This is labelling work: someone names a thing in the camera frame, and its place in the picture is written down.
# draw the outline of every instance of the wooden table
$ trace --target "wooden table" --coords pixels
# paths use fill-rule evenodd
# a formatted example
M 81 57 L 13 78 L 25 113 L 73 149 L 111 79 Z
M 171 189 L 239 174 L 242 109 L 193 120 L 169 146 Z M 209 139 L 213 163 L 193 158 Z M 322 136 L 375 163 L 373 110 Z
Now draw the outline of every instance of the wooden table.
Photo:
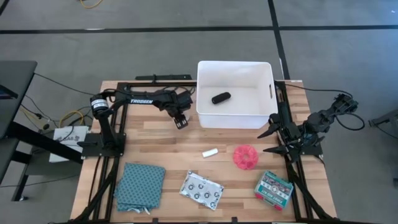
M 302 82 L 291 84 L 302 86 Z M 101 89 L 116 88 L 116 85 L 117 81 L 104 81 Z M 156 89 L 159 87 L 140 87 L 134 90 Z M 300 124 L 310 114 L 305 91 L 287 86 L 287 94 L 293 120 Z M 268 125 L 261 129 L 204 129 L 199 124 L 196 112 L 196 95 L 192 98 L 194 104 L 190 109 L 189 125 L 181 130 L 175 127 L 165 111 L 160 112 L 154 106 L 129 105 L 125 130 L 127 141 L 120 160 L 118 180 L 123 174 L 126 162 L 162 166 L 166 169 L 166 174 L 158 209 L 153 209 L 150 215 L 117 212 L 116 200 L 113 200 L 111 222 L 151 222 L 153 218 L 159 218 L 160 222 L 230 222 L 231 217 L 237 217 L 240 222 L 295 220 L 291 201 L 287 208 L 280 212 L 254 196 L 254 187 L 265 170 L 271 170 L 287 179 L 284 159 L 279 155 L 262 151 L 277 145 L 276 134 L 263 139 L 256 138 Z M 97 120 L 93 123 L 93 131 L 100 131 Z M 233 151 L 241 144 L 250 144 L 257 149 L 259 162 L 254 170 L 241 170 L 233 163 Z M 219 153 L 204 159 L 201 152 L 213 148 L 217 148 Z M 309 191 L 325 211 L 335 217 L 335 207 L 323 164 L 313 156 L 302 156 L 302 160 Z M 88 203 L 96 161 L 97 158 L 90 158 L 83 163 L 71 218 L 77 217 Z M 98 169 L 93 194 L 98 186 L 101 163 Z M 179 194 L 189 169 L 224 185 L 225 190 L 215 211 Z M 105 192 L 100 218 L 104 217 L 107 198 L 108 192 Z M 300 192 L 298 198 L 302 216 L 305 217 Z

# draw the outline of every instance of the teal cloth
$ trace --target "teal cloth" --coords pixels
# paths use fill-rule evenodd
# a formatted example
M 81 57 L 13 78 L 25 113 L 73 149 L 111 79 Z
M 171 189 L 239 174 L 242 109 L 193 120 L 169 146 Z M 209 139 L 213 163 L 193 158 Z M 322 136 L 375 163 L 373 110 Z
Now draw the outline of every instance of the teal cloth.
M 159 207 L 164 175 L 163 167 L 126 163 L 114 193 L 117 210 L 142 212 Z

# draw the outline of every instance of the patterned fabric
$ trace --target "patterned fabric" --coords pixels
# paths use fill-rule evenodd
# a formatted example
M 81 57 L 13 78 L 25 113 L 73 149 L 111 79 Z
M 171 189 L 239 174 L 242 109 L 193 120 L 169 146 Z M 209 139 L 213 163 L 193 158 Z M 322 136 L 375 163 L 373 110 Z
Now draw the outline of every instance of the patterned fabric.
M 114 192 L 117 210 L 149 213 L 152 208 L 159 207 L 164 175 L 163 167 L 126 163 Z
M 188 170 L 187 177 L 181 186 L 180 194 L 216 210 L 224 187 Z

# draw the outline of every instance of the gray carpet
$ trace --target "gray carpet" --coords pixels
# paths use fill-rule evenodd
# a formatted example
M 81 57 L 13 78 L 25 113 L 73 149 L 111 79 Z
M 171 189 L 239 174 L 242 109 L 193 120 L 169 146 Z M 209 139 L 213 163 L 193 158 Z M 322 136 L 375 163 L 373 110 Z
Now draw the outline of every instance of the gray carpet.
M 87 5 L 96 1 L 87 0 Z M 275 1 L 282 26 L 398 24 L 395 1 Z M 267 1 L 104 0 L 83 9 L 75 0 L 10 0 L 0 29 L 87 29 L 167 26 L 269 26 Z M 398 30 L 284 31 L 282 40 L 292 79 L 309 88 L 350 91 L 365 120 L 397 109 Z M 273 31 L 175 32 L 141 34 L 0 35 L 0 60 L 36 60 L 36 72 L 74 88 L 96 93 L 102 80 L 137 75 L 190 73 L 201 60 L 267 61 L 281 79 Z M 88 96 L 35 77 L 29 88 L 53 119 L 88 104 Z M 307 92 L 312 111 L 329 107 L 334 93 Z M 24 100 L 26 107 L 34 109 Z M 20 122 L 32 129 L 28 120 Z M 347 125 L 359 125 L 344 118 Z M 398 190 L 397 140 L 367 127 L 360 132 L 333 124 L 322 146 L 338 216 L 345 220 L 395 223 Z M 20 145 L 23 151 L 29 150 Z M 12 163 L 2 185 L 17 183 L 22 166 Z M 68 175 L 30 177 L 28 183 Z M 1 223 L 68 220 L 78 178 L 27 187 L 26 202 L 10 202 L 13 188 L 0 189 Z

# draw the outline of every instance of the white plastic bin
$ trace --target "white plastic bin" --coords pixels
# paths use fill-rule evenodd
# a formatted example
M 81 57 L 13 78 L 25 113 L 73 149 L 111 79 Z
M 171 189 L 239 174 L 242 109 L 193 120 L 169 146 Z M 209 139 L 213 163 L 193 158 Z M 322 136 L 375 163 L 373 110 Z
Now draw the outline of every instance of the white plastic bin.
M 214 105 L 211 99 L 229 92 Z M 201 61 L 198 64 L 197 112 L 203 128 L 259 129 L 277 113 L 274 78 L 267 62 Z

